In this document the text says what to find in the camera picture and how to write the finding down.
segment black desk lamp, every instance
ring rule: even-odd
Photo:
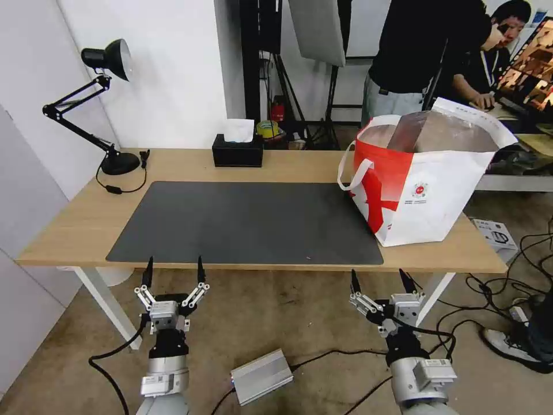
[[[85,48],[81,52],[81,59],[85,65],[94,68],[94,71],[99,74],[99,76],[92,82],[71,92],[60,100],[45,105],[42,108],[42,112],[48,118],[53,119],[65,128],[70,129],[72,132],[80,135],[82,138],[105,151],[106,156],[100,165],[104,173],[107,175],[129,173],[141,165],[141,161],[136,155],[118,152],[113,143],[87,133],[85,130],[77,127],[63,117],[63,114],[66,112],[71,111],[73,108],[78,107],[109,89],[111,77],[105,74],[104,69],[109,69],[115,76],[125,81],[129,80],[132,73],[132,60],[127,43],[124,39],[118,39],[107,45],[104,50]],[[96,89],[87,97],[72,101],[68,100],[93,85],[98,85],[101,89]]]

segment table leg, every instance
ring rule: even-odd
[[[79,276],[87,290],[92,294],[98,305],[104,310],[113,325],[125,340],[129,340],[136,332],[136,328],[125,314],[121,305],[117,302],[108,286],[105,284],[102,276],[96,268],[73,267],[75,273]],[[142,337],[138,337],[131,343],[131,349],[138,350]]]
[[[422,301],[421,311],[419,311],[419,318],[416,320],[417,327],[421,325],[430,309],[434,306],[436,301],[438,301],[454,276],[455,273],[446,273],[445,275],[434,274],[430,281],[426,284],[423,290],[425,299]]]

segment lamp arm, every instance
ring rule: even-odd
[[[95,146],[101,148],[103,151],[105,151],[107,153],[115,152],[116,150],[115,150],[114,144],[110,144],[109,142],[106,142],[105,140],[102,140],[101,138],[98,138],[98,137],[96,137],[95,135],[93,135],[91,133],[87,133],[85,130],[83,130],[82,128],[76,126],[75,124],[73,124],[72,122],[66,120],[63,117],[63,114],[65,114],[66,112],[71,111],[73,108],[78,107],[79,105],[87,102],[88,100],[90,100],[90,99],[98,96],[102,92],[108,90],[110,80],[111,80],[111,78],[109,76],[106,76],[105,74],[101,74],[98,77],[96,77],[95,79],[93,79],[92,82],[89,82],[88,84],[86,84],[86,85],[80,87],[79,89],[71,92],[69,95],[66,95],[65,97],[59,99],[58,101],[56,101],[54,103],[51,103],[51,104],[46,104],[42,108],[42,113],[45,116],[47,116],[48,118],[56,121],[58,124],[61,124],[65,128],[71,130],[75,134],[80,135],[82,138],[84,138],[85,140],[87,140],[90,143],[94,144]],[[82,91],[90,88],[93,85],[99,85],[101,87],[101,89],[98,89],[98,90],[94,91],[93,93],[91,93],[90,95],[88,95],[88,96],[86,96],[82,99],[68,101],[69,98],[74,97],[75,95],[81,93]]]

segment tissue box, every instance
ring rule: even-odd
[[[216,167],[261,167],[263,163],[263,138],[259,135],[249,143],[235,143],[217,134],[211,150]]]
[[[518,252],[517,243],[503,223],[481,219],[473,219],[472,222],[503,262],[507,263]]]

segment black shirt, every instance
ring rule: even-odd
[[[507,48],[493,48],[487,52],[475,50],[466,55],[463,65],[452,71],[452,74],[462,74],[468,84],[480,93],[489,93],[503,71],[508,67],[511,55]],[[461,104],[468,104],[457,91],[451,88],[446,98]]]
[[[446,40],[449,59],[479,48],[491,21],[481,0],[392,0],[370,77],[396,93],[421,92],[438,71]]]

